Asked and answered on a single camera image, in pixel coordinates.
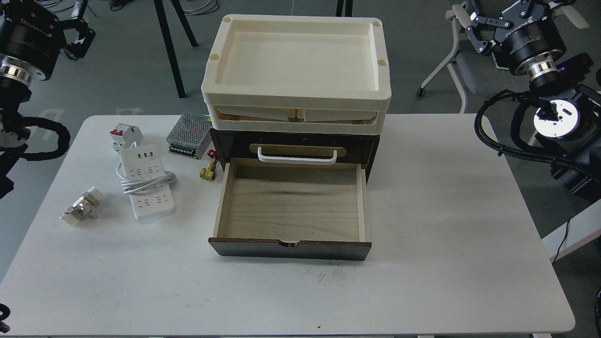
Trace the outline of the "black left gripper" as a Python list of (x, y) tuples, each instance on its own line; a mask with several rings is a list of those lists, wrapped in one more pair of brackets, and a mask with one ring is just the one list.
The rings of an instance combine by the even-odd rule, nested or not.
[(63, 48), (69, 60), (84, 58), (96, 32), (81, 18), (62, 21), (34, 0), (9, 0), (1, 11), (1, 54), (33, 65), (51, 78), (59, 53), (64, 46), (66, 30), (76, 30), (77, 39)]

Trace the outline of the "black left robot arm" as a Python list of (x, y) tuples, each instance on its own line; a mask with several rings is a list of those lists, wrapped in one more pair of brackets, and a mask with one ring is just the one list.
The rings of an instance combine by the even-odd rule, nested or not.
[[(84, 20), (87, 1), (77, 0), (72, 17), (60, 21), (36, 0), (9, 0), (1, 5), (0, 24), (0, 108), (1, 182), (0, 194), (14, 188), (8, 173), (19, 159), (45, 161), (61, 157), (69, 149), (68, 129), (42, 117), (24, 117), (21, 103), (31, 98), (35, 79), (51, 78), (61, 52), (70, 59), (86, 55), (96, 33)], [(58, 136), (57, 148), (50, 152), (28, 153), (31, 127), (47, 129)]]

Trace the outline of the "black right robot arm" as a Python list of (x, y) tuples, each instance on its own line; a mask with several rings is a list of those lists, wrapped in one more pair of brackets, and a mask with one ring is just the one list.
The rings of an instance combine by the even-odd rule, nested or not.
[[(453, 13), (479, 54), (498, 49), (509, 71), (528, 75), (529, 90), (503, 90), (485, 101), (475, 132), (499, 155), (550, 164), (551, 176), (573, 194), (600, 198), (600, 94), (583, 84), (593, 62), (588, 54), (562, 63), (564, 41), (552, 20), (565, 15), (583, 29), (588, 23), (571, 0), (517, 0), (497, 17), (482, 13), (478, 1), (454, 5)], [(482, 127), (488, 107), (501, 99), (519, 102), (510, 127), (514, 146), (498, 143)]]

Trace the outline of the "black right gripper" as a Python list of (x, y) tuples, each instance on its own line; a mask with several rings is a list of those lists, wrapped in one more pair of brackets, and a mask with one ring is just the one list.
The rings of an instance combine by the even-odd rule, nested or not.
[(466, 34), (478, 53), (486, 56), (492, 53), (498, 28), (498, 38), (504, 38), (500, 42), (501, 52), (512, 75), (526, 74), (528, 67), (524, 62), (538, 55), (556, 61), (565, 54), (564, 41), (551, 18), (552, 9), (557, 7), (554, 1), (516, 0), (509, 6), (509, 12), (502, 13), (508, 6), (508, 0), (466, 1), (472, 26)]

